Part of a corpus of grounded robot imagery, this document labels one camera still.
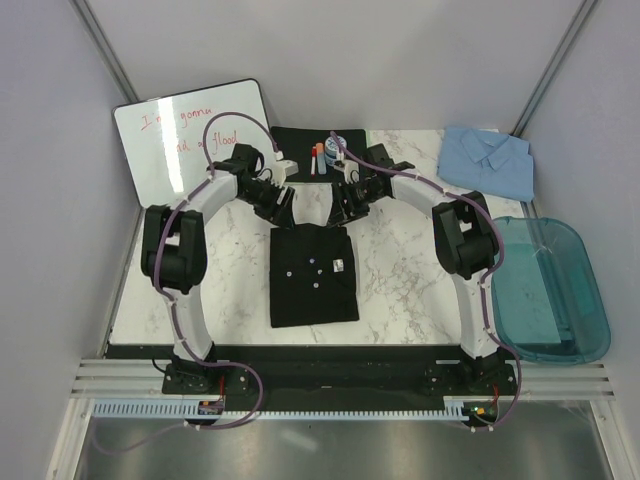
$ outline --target gray wall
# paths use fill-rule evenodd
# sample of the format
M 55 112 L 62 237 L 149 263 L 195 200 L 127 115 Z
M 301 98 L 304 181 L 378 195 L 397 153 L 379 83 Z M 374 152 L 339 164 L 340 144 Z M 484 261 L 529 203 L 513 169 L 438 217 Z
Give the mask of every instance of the gray wall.
M 0 476 L 44 478 L 137 212 L 124 100 L 66 0 L 0 15 Z
M 640 2 L 605 0 L 526 137 L 542 213 L 580 233 L 612 327 L 605 364 L 640 445 Z
M 140 98 L 254 77 L 275 125 L 503 130 L 581 3 L 88 2 Z

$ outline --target blue shirt collar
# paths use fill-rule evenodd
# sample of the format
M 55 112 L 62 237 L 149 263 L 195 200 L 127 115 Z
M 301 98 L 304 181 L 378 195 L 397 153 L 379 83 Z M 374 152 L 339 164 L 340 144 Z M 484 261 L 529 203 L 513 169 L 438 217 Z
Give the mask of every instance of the blue shirt collar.
M 513 156 L 511 137 L 507 134 L 467 130 L 460 143 L 473 163 L 486 158 L 493 170 L 499 170 Z

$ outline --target table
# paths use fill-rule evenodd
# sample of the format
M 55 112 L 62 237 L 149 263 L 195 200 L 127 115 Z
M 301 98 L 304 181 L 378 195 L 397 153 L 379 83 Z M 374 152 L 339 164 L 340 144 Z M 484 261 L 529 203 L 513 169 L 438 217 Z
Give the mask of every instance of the table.
M 442 130 L 370 131 L 369 144 L 383 143 L 396 162 L 408 161 L 427 178 L 436 176 Z M 297 223 L 324 225 L 330 185 L 294 185 Z M 453 192 L 463 189 L 450 187 Z M 487 196 L 491 216 L 522 217 L 517 201 Z M 202 283 L 207 329 L 219 344 L 374 345 L 456 344 L 460 341 L 457 298 L 435 253 L 430 220 L 393 199 L 371 205 L 368 217 L 347 226 L 358 264 L 360 320 L 272 329 L 269 320 L 269 231 L 272 226 L 239 200 L 225 205 L 206 226 L 208 269 Z M 115 316 L 111 344 L 171 344 L 166 307 L 142 275 L 142 231 Z

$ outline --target folded blue shirt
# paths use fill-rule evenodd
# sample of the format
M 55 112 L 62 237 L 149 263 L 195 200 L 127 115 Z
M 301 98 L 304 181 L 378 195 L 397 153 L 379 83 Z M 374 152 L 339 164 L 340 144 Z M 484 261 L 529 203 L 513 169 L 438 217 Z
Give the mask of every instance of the folded blue shirt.
M 529 142 L 506 133 L 447 128 L 438 158 L 438 176 L 458 187 L 521 202 L 533 200 Z

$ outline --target plastic tub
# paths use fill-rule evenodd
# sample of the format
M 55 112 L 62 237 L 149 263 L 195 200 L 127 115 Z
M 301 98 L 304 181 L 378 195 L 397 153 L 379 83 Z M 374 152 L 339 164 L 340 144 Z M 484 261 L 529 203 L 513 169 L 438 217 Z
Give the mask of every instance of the plastic tub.
M 600 359 L 611 332 L 582 239 L 550 218 L 496 220 L 505 262 L 492 278 L 496 331 L 524 360 L 576 365 Z

